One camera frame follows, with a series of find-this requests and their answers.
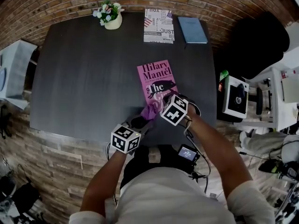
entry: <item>brick wall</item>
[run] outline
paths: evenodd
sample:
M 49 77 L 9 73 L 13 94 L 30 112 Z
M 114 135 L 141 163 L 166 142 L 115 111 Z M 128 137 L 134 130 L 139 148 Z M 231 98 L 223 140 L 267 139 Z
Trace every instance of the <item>brick wall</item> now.
M 5 0 L 0 5 L 0 49 L 18 39 L 42 46 L 51 24 L 90 15 L 102 0 Z M 271 11 L 283 25 L 299 19 L 293 0 L 113 0 L 126 11 L 145 7 L 171 9 L 174 14 L 207 22 L 215 48 L 228 42 L 236 21 Z

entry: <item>white shirt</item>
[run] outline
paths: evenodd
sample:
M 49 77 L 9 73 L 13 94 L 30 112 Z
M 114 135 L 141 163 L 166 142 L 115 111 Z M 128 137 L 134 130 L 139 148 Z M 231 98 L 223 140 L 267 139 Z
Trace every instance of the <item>white shirt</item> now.
M 115 210 L 117 224 L 247 224 L 275 223 L 274 209 L 248 181 L 231 192 L 228 209 L 205 196 L 198 184 L 175 168 L 153 168 L 127 183 Z M 105 218 L 83 211 L 70 216 L 70 224 L 103 224 Z

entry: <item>flower pot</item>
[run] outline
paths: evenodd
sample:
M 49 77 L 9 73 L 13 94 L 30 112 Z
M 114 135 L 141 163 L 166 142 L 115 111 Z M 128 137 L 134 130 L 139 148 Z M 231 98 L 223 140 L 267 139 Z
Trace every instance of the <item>flower pot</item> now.
M 108 23 L 105 23 L 105 28 L 108 30 L 115 30 L 121 26 L 121 23 L 122 23 L 122 16 L 121 13 L 119 12 L 116 19 Z

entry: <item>blue notebook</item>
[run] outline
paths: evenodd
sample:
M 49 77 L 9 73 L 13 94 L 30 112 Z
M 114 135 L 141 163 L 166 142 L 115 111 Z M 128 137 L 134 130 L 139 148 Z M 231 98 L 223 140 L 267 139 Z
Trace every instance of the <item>blue notebook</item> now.
M 198 18 L 179 17 L 186 43 L 207 43 L 205 32 Z

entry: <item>pink book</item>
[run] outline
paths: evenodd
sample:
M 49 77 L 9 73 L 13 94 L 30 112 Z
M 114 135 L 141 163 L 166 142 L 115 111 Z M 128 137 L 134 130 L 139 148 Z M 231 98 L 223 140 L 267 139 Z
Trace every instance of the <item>pink book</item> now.
M 178 91 L 168 60 L 137 66 L 143 93 L 148 105 L 163 109 L 163 97 L 170 89 Z

